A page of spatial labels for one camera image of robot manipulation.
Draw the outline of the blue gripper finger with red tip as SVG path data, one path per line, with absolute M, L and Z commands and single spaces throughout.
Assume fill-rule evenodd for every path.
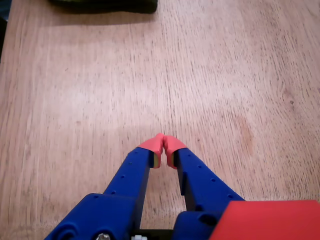
M 168 166 L 177 170 L 188 211 L 223 212 L 230 201 L 243 200 L 177 138 L 166 135 L 163 147 Z
M 140 227 L 149 172 L 159 168 L 162 133 L 128 153 L 103 193 L 86 195 L 48 240 L 129 240 Z

